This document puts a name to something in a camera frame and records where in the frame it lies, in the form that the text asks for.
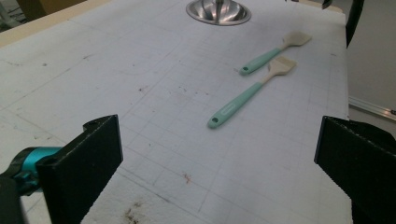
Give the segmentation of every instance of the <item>white table surface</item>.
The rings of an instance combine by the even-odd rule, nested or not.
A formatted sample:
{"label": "white table surface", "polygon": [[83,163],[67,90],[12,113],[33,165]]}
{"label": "white table surface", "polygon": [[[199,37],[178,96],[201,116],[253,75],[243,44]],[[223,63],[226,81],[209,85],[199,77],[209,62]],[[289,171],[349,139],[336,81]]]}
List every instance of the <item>white table surface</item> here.
{"label": "white table surface", "polygon": [[[118,114],[124,161],[83,223],[350,223],[350,200],[314,163],[322,116],[347,118],[345,15],[241,0],[252,19],[219,27],[189,2],[113,0],[1,48],[0,171]],[[297,67],[208,129],[267,66],[237,70],[293,30],[313,36],[283,53]],[[31,223],[50,223],[42,194],[23,201]]]}

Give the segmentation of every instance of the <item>teal spatula handle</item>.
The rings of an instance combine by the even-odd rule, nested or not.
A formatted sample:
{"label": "teal spatula handle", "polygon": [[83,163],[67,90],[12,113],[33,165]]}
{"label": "teal spatula handle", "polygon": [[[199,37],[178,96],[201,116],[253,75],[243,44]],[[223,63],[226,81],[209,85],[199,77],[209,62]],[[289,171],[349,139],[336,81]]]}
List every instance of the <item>teal spatula handle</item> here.
{"label": "teal spatula handle", "polygon": [[230,103],[225,105],[222,109],[216,112],[215,115],[209,120],[207,126],[215,129],[229,119],[239,108],[242,107],[260,88],[262,83],[256,82],[249,89],[242,92],[240,95],[231,100]]}
{"label": "teal spatula handle", "polygon": [[239,73],[241,75],[248,75],[248,74],[256,71],[257,69],[261,68],[263,65],[265,65],[266,63],[271,61],[271,59],[273,59],[278,53],[280,53],[280,51],[282,51],[282,50],[279,48],[276,48],[276,49],[273,49],[271,51],[264,53],[263,55],[255,58],[252,61],[250,61],[249,63],[245,64],[241,68],[241,70],[239,70]]}

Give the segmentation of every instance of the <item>spatula head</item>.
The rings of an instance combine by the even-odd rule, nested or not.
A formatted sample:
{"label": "spatula head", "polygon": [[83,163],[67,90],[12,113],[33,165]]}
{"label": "spatula head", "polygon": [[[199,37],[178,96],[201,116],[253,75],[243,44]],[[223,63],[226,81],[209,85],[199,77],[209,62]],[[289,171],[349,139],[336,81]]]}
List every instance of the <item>spatula head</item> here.
{"label": "spatula head", "polygon": [[285,45],[301,46],[311,40],[311,38],[311,35],[304,34],[300,31],[293,31],[285,35],[283,37],[283,41],[285,42]]}
{"label": "spatula head", "polygon": [[286,75],[296,64],[297,62],[281,56],[272,60],[268,68],[274,75]]}

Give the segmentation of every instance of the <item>stainless steel bowl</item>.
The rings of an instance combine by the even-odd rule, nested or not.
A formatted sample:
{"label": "stainless steel bowl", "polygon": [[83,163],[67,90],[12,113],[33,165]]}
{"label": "stainless steel bowl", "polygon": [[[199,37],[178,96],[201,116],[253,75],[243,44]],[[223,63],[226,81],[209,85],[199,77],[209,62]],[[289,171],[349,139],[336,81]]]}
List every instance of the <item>stainless steel bowl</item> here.
{"label": "stainless steel bowl", "polygon": [[198,0],[189,3],[186,10],[194,19],[214,25],[237,25],[251,17],[247,7],[232,0]]}

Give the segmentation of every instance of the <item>silicone spatula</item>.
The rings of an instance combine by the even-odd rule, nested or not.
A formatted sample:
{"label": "silicone spatula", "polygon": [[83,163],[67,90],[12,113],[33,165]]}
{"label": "silicone spatula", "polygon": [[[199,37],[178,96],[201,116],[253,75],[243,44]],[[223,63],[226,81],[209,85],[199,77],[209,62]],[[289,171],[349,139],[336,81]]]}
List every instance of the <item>silicone spatula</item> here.
{"label": "silicone spatula", "polygon": [[269,73],[262,80],[253,84],[249,89],[242,92],[240,95],[231,100],[230,103],[225,105],[222,109],[213,115],[207,123],[209,128],[217,128],[227,119],[229,119],[239,108],[242,107],[271,77],[276,75],[286,75],[294,66],[295,61],[285,57],[278,57],[270,62]]}
{"label": "silicone spatula", "polygon": [[240,70],[239,73],[241,75],[248,75],[257,69],[261,68],[263,65],[268,63],[271,59],[273,59],[278,53],[282,50],[291,47],[291,46],[301,46],[308,42],[312,38],[311,35],[306,35],[299,31],[293,31],[288,33],[283,37],[283,45],[279,48],[272,49],[263,55],[253,59],[249,63],[245,64]]}

